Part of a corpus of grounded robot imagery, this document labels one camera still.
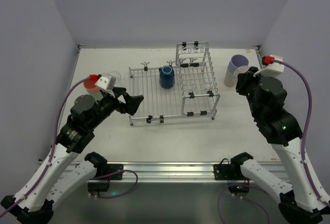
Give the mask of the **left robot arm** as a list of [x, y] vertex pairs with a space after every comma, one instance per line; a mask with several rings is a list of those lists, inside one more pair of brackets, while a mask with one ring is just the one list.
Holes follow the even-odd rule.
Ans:
[[114, 111], [134, 115], [143, 100], [142, 95], [130, 96], [125, 88], [114, 88], [113, 95], [103, 94], [99, 102], [90, 95], [76, 98], [47, 158], [19, 192], [3, 198], [1, 206], [20, 223], [48, 223], [66, 196], [87, 180], [105, 175], [107, 160], [91, 152], [75, 170], [61, 177], [92, 141], [96, 127]]

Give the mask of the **pink plastic cup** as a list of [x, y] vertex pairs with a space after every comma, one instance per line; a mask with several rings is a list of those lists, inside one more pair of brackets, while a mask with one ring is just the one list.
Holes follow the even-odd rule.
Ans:
[[97, 80], [89, 79], [83, 83], [88, 94], [96, 95], [100, 92], [99, 87], [95, 85], [96, 82], [97, 82]]

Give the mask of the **clear plastic tumbler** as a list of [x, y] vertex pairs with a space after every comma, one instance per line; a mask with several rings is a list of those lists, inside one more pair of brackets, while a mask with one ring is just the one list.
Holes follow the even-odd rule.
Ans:
[[115, 87], [121, 87], [122, 86], [122, 78], [121, 78], [121, 74], [119, 72], [111, 71], [108, 74], [116, 78], [115, 84], [114, 84]]

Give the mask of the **lavender plastic cup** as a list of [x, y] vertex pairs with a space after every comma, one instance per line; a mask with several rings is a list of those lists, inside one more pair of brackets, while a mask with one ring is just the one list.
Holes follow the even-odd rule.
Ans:
[[231, 57], [231, 60], [229, 62], [229, 65], [232, 68], [239, 68], [241, 66], [248, 66], [249, 60], [243, 55], [234, 55]]

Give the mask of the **beige plastic cup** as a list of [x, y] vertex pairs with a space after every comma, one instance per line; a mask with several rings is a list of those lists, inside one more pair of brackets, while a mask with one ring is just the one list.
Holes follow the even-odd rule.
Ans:
[[237, 83], [237, 77], [232, 74], [229, 70], [226, 70], [224, 85], [228, 88], [235, 87]]

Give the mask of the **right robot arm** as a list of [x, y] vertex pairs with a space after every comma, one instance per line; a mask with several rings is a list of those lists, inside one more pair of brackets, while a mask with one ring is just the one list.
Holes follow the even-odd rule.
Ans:
[[280, 158], [290, 182], [263, 168], [247, 152], [231, 158], [234, 174], [254, 181], [269, 194], [287, 222], [320, 223], [329, 214], [329, 195], [315, 171], [305, 171], [308, 156], [301, 148], [303, 133], [296, 118], [283, 107], [287, 92], [282, 83], [250, 67], [238, 75], [236, 91], [247, 98], [259, 132]]

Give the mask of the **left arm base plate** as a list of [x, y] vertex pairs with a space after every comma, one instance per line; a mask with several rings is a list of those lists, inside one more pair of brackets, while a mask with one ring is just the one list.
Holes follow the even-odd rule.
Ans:
[[96, 175], [92, 178], [92, 180], [122, 180], [123, 173], [118, 173], [112, 176], [105, 177], [105, 175], [115, 173], [117, 171], [123, 170], [123, 164], [104, 164], [97, 168]]

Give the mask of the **light blue plastic cup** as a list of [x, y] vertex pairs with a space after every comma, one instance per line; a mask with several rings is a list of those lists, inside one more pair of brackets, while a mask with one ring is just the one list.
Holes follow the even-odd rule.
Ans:
[[233, 75], [235, 70], [237, 69], [237, 67], [232, 64], [231, 62], [228, 64], [228, 67], [227, 67], [228, 71]]

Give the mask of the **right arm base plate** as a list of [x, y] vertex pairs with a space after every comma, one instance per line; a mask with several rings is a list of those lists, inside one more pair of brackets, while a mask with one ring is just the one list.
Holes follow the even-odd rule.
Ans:
[[214, 179], [217, 181], [239, 181], [246, 179], [241, 173], [240, 167], [235, 164], [214, 164], [213, 174]]

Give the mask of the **dark blue ceramic mug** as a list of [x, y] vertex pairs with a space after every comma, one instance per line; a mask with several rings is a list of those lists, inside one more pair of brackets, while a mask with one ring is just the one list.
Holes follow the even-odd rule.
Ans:
[[159, 84], [163, 89], [171, 89], [174, 87], [175, 75], [171, 66], [165, 65], [159, 68]]

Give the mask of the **white floral ceramic mug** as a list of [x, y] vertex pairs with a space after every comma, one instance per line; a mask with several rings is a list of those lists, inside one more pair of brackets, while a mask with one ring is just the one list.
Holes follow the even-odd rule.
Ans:
[[244, 66], [240, 66], [237, 69], [235, 69], [233, 76], [238, 76], [239, 74], [244, 74], [245, 72], [247, 72], [249, 70], [249, 66], [248, 65], [244, 65]]

